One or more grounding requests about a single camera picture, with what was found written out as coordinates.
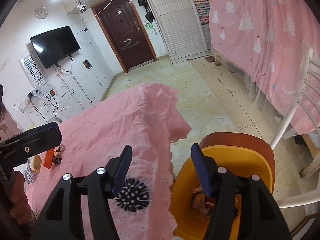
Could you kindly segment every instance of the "orange box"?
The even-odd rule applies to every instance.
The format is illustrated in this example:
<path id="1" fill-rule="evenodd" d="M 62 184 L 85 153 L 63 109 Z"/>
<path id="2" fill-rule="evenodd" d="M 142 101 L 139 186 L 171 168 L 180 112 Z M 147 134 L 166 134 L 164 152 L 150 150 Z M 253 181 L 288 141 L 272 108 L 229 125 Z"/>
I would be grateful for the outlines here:
<path id="1" fill-rule="evenodd" d="M 43 166 L 46 167 L 47 169 L 51 169 L 53 154 L 54 154 L 54 148 L 47 150 L 47 152 L 45 153 Z"/>

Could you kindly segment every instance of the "pink cloth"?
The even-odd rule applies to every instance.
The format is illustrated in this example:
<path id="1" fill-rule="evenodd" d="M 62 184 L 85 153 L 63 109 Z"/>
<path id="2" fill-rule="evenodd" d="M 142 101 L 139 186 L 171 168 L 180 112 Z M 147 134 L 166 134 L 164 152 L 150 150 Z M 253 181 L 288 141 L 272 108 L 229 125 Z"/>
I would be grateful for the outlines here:
<path id="1" fill-rule="evenodd" d="M 303 46 L 313 48 L 313 59 L 320 62 L 320 25 L 305 1 L 210 0 L 209 19 L 212 47 L 243 68 L 284 115 L 300 76 Z M 320 88 L 318 81 L 313 83 Z M 320 100 L 315 92 L 311 95 Z M 320 126 L 319 113 L 302 98 Z M 300 134 L 314 130 L 300 106 L 291 124 Z"/>
<path id="2" fill-rule="evenodd" d="M 60 165 L 42 167 L 35 183 L 27 187 L 31 208 L 40 213 L 63 174 L 86 176 L 114 157 L 124 146 L 133 149 L 127 178 L 144 182 L 151 203 L 137 212 L 124 211 L 109 200 L 121 240 L 168 240 L 176 222 L 169 206 L 172 185 L 170 144 L 186 138 L 190 126 L 177 111 L 177 91 L 163 84 L 145 83 L 125 90 L 59 125 L 66 146 Z M 83 204 L 86 239 L 92 238 L 88 205 Z"/>

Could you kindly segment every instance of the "finger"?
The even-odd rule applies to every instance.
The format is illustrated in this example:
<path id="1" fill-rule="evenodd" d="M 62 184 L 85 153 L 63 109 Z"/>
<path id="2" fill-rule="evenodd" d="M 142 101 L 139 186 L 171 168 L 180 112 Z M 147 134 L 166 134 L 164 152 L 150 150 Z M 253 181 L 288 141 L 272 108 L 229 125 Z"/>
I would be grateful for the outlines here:
<path id="1" fill-rule="evenodd" d="M 24 214 L 27 207 L 29 208 L 28 199 L 26 196 L 22 196 L 10 210 L 10 215 L 13 218 L 19 218 Z"/>
<path id="2" fill-rule="evenodd" d="M 31 208 L 29 207 L 25 210 L 24 214 L 17 219 L 18 224 L 19 225 L 27 224 L 31 219 L 31 214 L 32 214 L 32 211 L 31 211 Z"/>
<path id="3" fill-rule="evenodd" d="M 11 200 L 13 203 L 17 203 L 20 198 L 26 195 L 24 189 L 24 176 L 20 171 L 15 171 L 14 184 L 11 192 Z"/>

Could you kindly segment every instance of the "tv screen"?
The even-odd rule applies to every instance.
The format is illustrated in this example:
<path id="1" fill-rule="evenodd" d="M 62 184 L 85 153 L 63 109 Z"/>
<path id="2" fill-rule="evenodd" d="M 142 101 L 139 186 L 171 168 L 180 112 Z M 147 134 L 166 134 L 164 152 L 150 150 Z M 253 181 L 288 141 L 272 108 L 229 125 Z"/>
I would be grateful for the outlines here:
<path id="1" fill-rule="evenodd" d="M 70 26 L 41 33 L 30 40 L 46 69 L 80 49 Z"/>

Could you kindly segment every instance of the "power outlet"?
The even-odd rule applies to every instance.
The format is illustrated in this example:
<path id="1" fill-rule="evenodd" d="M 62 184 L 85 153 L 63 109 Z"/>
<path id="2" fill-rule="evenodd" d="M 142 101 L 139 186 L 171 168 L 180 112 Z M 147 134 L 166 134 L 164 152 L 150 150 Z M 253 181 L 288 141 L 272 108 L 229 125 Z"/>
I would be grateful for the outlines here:
<path id="1" fill-rule="evenodd" d="M 26 96 L 17 108 L 19 113 L 22 114 L 29 104 L 30 104 L 30 98 Z"/>

